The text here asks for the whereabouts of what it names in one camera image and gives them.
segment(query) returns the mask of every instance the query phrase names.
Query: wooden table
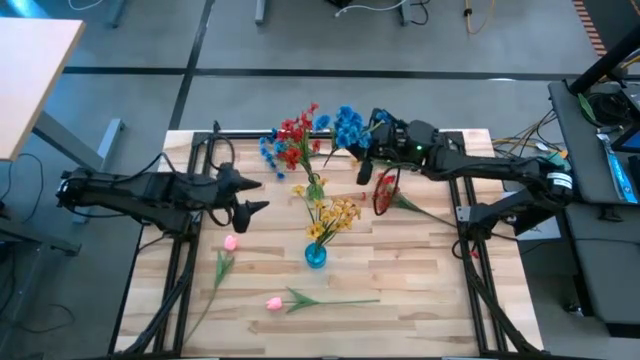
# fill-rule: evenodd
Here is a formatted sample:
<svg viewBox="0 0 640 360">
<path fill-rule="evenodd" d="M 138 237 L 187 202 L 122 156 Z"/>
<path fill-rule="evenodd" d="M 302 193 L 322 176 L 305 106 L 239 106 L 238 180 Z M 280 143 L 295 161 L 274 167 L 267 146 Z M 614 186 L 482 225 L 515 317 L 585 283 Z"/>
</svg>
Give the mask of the wooden table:
<svg viewBox="0 0 640 360">
<path fill-rule="evenodd" d="M 167 134 L 164 151 L 179 169 L 186 168 L 192 135 L 188 131 Z M 469 153 L 493 155 L 487 130 L 464 130 L 464 135 Z M 352 197 L 362 206 L 363 218 L 329 244 L 326 267 L 312 270 L 303 257 L 309 243 L 304 231 L 308 214 L 303 201 L 291 193 L 291 187 L 303 184 L 306 175 L 298 169 L 278 182 L 264 164 L 257 140 L 238 140 L 234 145 L 236 167 L 263 183 L 259 189 L 241 193 L 241 200 L 271 204 L 254 216 L 247 233 L 239 235 L 235 267 L 185 344 L 183 356 L 477 355 L 462 263 L 451 255 L 455 228 L 401 209 L 376 217 L 370 200 L 375 184 L 356 185 L 358 169 L 348 158 L 335 158 L 319 171 L 329 179 L 325 192 Z M 322 151 L 328 152 L 328 144 Z M 218 162 L 228 158 L 229 151 L 220 144 L 214 156 Z M 313 160 L 314 169 L 321 169 L 322 161 Z M 478 201 L 493 202 L 502 193 L 499 181 L 474 180 L 474 185 Z M 403 173 L 400 187 L 423 209 L 454 221 L 446 182 Z M 510 230 L 496 231 L 509 234 Z M 208 218 L 203 224 L 187 333 L 212 293 L 216 252 L 230 233 L 230 227 L 219 228 Z M 157 229 L 145 230 L 141 243 L 158 236 Z M 487 245 L 502 307 L 525 337 L 542 348 L 517 244 L 493 238 Z M 130 345 L 158 309 L 170 249 L 167 240 L 138 255 L 116 349 Z M 273 296 L 288 299 L 287 286 L 318 300 L 380 302 L 316 306 L 290 315 L 268 312 L 265 301 Z M 486 308 L 483 313 L 490 345 L 495 348 Z"/>
<path fill-rule="evenodd" d="M 101 169 L 120 119 L 111 121 L 96 152 L 42 111 L 83 31 L 80 20 L 0 17 L 0 160 L 15 161 L 33 131 L 79 165 Z"/>
</svg>

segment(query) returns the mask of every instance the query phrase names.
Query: desk leg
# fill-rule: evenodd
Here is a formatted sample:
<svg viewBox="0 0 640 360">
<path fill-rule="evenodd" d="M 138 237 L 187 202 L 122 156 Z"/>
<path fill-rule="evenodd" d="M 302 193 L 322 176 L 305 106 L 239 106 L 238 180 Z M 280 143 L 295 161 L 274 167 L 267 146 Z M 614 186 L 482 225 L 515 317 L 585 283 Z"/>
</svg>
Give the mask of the desk leg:
<svg viewBox="0 0 640 360">
<path fill-rule="evenodd" d="M 264 11 L 267 0 L 256 0 L 256 25 L 264 23 Z"/>
<path fill-rule="evenodd" d="M 121 119 L 111 120 L 97 152 L 44 111 L 40 114 L 40 118 L 33 128 L 33 133 L 83 168 L 98 172 L 104 170 L 113 144 L 122 129 L 124 129 L 124 123 Z M 89 208 L 78 208 L 76 211 L 88 214 Z M 87 218 L 77 215 L 74 216 L 73 222 L 86 223 Z"/>
<path fill-rule="evenodd" d="M 6 219 L 0 219 L 0 234 L 7 235 L 9 241 L 33 241 L 54 249 L 62 250 L 66 255 L 76 256 L 80 251 L 80 245 L 73 245 L 57 237 L 41 234 L 33 231 L 31 227 Z"/>
<path fill-rule="evenodd" d="M 407 0 L 400 6 L 400 15 L 402 16 L 401 24 L 402 26 L 409 25 L 409 21 L 411 19 L 411 1 Z"/>
<path fill-rule="evenodd" d="M 109 15 L 107 17 L 107 24 L 112 28 L 120 26 L 120 20 L 124 14 L 124 8 L 127 6 L 127 0 L 112 0 L 111 8 L 109 9 Z"/>
</svg>

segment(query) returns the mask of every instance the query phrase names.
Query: vase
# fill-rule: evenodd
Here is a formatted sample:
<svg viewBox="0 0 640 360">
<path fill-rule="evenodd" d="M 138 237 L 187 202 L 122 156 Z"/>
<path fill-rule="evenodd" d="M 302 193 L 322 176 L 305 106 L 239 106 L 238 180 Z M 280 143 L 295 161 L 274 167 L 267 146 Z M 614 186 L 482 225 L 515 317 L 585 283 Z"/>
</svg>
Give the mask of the vase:
<svg viewBox="0 0 640 360">
<path fill-rule="evenodd" d="M 304 250 L 304 258 L 307 259 L 307 264 L 312 269 L 319 269 L 327 263 L 327 248 L 324 246 L 317 247 L 315 242 L 312 242 Z"/>
<path fill-rule="evenodd" d="M 307 200 L 322 200 L 324 199 L 324 189 L 322 184 L 319 183 L 310 183 L 307 186 Z"/>
</svg>

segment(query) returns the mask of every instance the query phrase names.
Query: gray floor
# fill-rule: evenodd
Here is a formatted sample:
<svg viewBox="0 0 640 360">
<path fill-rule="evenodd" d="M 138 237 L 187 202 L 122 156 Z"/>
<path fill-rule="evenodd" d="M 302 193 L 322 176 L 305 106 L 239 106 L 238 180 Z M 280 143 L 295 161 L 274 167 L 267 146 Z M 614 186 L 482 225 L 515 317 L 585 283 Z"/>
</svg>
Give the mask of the gray floor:
<svg viewBox="0 0 640 360">
<path fill-rule="evenodd" d="M 31 13 L 24 15 L 86 20 L 87 29 L 70 65 L 118 67 L 185 67 L 205 5 L 205 0 L 132 0 L 122 26 L 114 30 L 104 24 L 110 0 L 82 12 L 69 10 L 60 0 L 3 1 L 0 14 L 27 9 Z M 399 26 L 396 12 L 353 10 L 335 19 L 335 9 L 320 0 L 269 2 L 267 22 L 257 28 L 255 0 L 216 1 L 198 67 L 575 74 L 597 59 L 570 0 L 498 2 L 494 19 L 474 37 L 464 30 L 462 0 L 432 0 L 429 25 L 407 28 Z M 85 3 L 74 0 L 76 6 Z M 488 3 L 473 2 L 474 21 L 481 21 Z M 413 10 L 416 19 L 423 17 L 418 7 Z M 63 75 L 46 109 L 91 146 L 97 146 L 111 118 L 122 117 L 127 129 L 109 170 L 130 174 L 160 151 L 181 81 L 182 76 Z M 269 128 L 316 101 L 329 113 L 343 103 L 363 113 L 379 106 L 405 119 L 422 119 L 442 128 L 489 128 L 494 137 L 501 137 L 516 133 L 551 108 L 546 85 L 544 81 L 203 76 L 193 80 L 180 129 L 208 129 L 214 119 L 227 129 Z M 543 134 L 561 140 L 555 124 Z M 4 343 L 2 351 L 8 355 L 2 358 L 39 352 L 55 360 L 102 355 L 112 336 L 140 226 L 127 219 L 71 225 L 70 214 L 55 207 L 54 193 L 60 173 L 74 164 L 35 136 L 24 151 L 40 157 L 45 167 L 43 200 L 30 224 L 82 244 L 82 252 L 66 258 L 51 250 L 24 247 L 18 257 L 20 279 L 34 259 L 40 260 L 29 290 L 16 295 L 11 311 L 24 297 L 21 320 L 43 328 L 64 320 L 63 314 L 47 306 L 59 303 L 73 310 L 76 323 L 42 335 L 15 330 Z M 5 164 L 0 174 L 6 170 Z M 21 159 L 13 176 L 5 200 L 11 214 L 20 219 L 35 200 L 37 167 L 30 159 Z M 6 185 L 0 175 L 0 189 Z M 595 319 L 562 312 L 559 304 L 570 296 L 570 284 L 566 278 L 535 275 L 544 259 L 525 259 L 525 265 L 547 350 L 608 359 L 631 359 L 640 352 L 640 341 L 610 339 Z M 7 271 L 3 265 L 0 278 Z M 6 332 L 6 324 L 0 330 Z"/>
</svg>

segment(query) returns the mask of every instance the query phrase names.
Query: pink flower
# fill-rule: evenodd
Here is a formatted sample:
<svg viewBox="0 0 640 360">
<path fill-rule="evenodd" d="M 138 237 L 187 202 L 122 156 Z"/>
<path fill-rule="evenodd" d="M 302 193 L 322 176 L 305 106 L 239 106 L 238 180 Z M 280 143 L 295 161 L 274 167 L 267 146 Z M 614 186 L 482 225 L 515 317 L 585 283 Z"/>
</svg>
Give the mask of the pink flower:
<svg viewBox="0 0 640 360">
<path fill-rule="evenodd" d="M 226 239 L 224 239 L 224 248 L 227 251 L 233 251 L 238 247 L 238 238 L 233 235 L 228 235 Z"/>
<path fill-rule="evenodd" d="M 267 301 L 267 310 L 270 311 L 278 311 L 282 309 L 282 298 L 279 296 L 276 296 L 274 298 L 269 299 L 269 301 Z"/>
</svg>

